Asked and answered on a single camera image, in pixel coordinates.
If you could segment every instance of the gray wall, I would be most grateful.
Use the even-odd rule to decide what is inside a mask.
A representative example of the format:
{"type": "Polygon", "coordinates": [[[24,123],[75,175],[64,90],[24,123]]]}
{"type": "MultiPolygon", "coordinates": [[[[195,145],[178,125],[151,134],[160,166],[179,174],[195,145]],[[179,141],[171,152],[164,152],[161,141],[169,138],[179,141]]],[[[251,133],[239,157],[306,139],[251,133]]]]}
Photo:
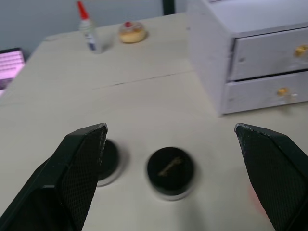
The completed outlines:
{"type": "MultiPolygon", "coordinates": [[[[177,0],[177,11],[186,0],[177,0]]],[[[97,26],[162,15],[161,0],[85,0],[97,26]]],[[[74,0],[0,0],[0,50],[21,47],[28,57],[46,36],[78,30],[74,0]]]]}

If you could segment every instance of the white bottle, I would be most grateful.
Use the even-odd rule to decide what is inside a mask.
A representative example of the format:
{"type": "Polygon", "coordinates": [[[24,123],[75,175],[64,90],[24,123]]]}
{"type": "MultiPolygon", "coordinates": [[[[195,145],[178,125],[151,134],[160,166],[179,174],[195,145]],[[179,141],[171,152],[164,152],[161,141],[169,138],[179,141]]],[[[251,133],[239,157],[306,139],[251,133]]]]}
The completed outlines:
{"type": "Polygon", "coordinates": [[[88,47],[94,54],[100,54],[103,51],[102,43],[96,33],[96,28],[94,23],[89,19],[88,13],[82,5],[81,1],[77,2],[81,22],[79,25],[79,30],[84,34],[87,41],[88,47]]]}

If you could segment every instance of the white desk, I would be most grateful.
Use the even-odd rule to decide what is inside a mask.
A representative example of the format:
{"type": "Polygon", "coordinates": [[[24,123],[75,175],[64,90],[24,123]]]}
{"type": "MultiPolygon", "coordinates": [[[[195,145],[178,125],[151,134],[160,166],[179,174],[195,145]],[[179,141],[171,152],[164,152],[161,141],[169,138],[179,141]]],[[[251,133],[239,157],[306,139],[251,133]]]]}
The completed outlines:
{"type": "MultiPolygon", "coordinates": [[[[56,57],[52,51],[53,42],[42,43],[9,92],[0,99],[0,213],[4,212],[34,169],[55,151],[66,134],[103,122],[109,128],[107,137],[129,153],[130,161],[120,178],[97,189],[83,230],[274,230],[249,198],[249,180],[233,128],[236,123],[242,122],[286,133],[308,153],[308,104],[216,117],[199,79],[193,71],[189,71],[191,67],[187,57],[178,59],[172,68],[166,65],[161,70],[149,64],[142,65],[142,57],[150,59],[156,52],[175,59],[176,53],[185,54],[183,20],[184,15],[172,15],[144,21],[146,25],[151,25],[148,28],[153,38],[133,45],[136,51],[147,51],[139,57],[140,60],[134,61],[144,70],[139,72],[138,79],[131,79],[130,71],[135,69],[127,69],[129,83],[120,85],[108,86],[109,80],[118,78],[118,81],[123,81],[123,76],[118,76],[119,72],[113,69],[114,63],[110,64],[111,67],[104,66],[106,70],[103,71],[109,76],[98,85],[95,82],[98,78],[93,77],[90,70],[99,73],[104,64],[96,62],[88,69],[87,87],[74,92],[74,88],[82,89],[79,85],[84,83],[82,78],[76,78],[73,86],[69,86],[69,79],[74,80],[76,74],[72,67],[67,68],[61,77],[50,73],[48,62],[54,69],[57,65],[64,68],[65,64],[52,60],[56,57]],[[164,25],[171,23],[174,30],[165,30],[164,25]],[[182,41],[183,44],[178,47],[173,45],[173,35],[177,35],[175,43],[182,41]],[[162,44],[165,45],[161,47],[163,50],[157,51],[162,44]],[[40,65],[46,68],[45,74],[40,65]],[[144,76],[141,72],[147,73],[147,78],[142,80],[144,76]],[[36,79],[37,82],[31,84],[26,79],[36,79]],[[166,146],[186,150],[201,170],[193,193],[176,202],[157,198],[145,175],[149,156],[166,146]]],[[[111,26],[101,31],[114,29],[116,27],[111,26]]],[[[80,48],[77,46],[78,36],[72,33],[55,40],[54,49],[57,51],[54,52],[62,57],[73,58],[74,54],[77,57],[85,56],[83,62],[88,58],[95,59],[82,50],[81,40],[80,48]],[[68,46],[76,47],[77,51],[66,50],[68,38],[73,41],[68,46]]],[[[118,51],[114,52],[124,57],[128,54],[122,54],[122,51],[131,47],[117,44],[114,49],[118,51]]],[[[97,59],[108,60],[104,55],[108,53],[97,59]]],[[[153,63],[163,64],[158,59],[153,63]]],[[[123,62],[117,65],[119,68],[128,67],[123,62]]]]}

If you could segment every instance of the cabinet drawer front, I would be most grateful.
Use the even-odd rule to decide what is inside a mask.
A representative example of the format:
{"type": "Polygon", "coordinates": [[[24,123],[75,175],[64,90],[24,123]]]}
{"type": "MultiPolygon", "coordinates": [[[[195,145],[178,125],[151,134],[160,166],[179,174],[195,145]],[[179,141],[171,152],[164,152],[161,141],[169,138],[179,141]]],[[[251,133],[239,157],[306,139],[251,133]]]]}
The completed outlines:
{"type": "Polygon", "coordinates": [[[279,74],[308,68],[308,54],[295,50],[308,45],[308,28],[236,40],[230,80],[279,74]]]}
{"type": "Polygon", "coordinates": [[[308,101],[308,72],[227,83],[222,106],[226,114],[303,101],[308,101]]]}

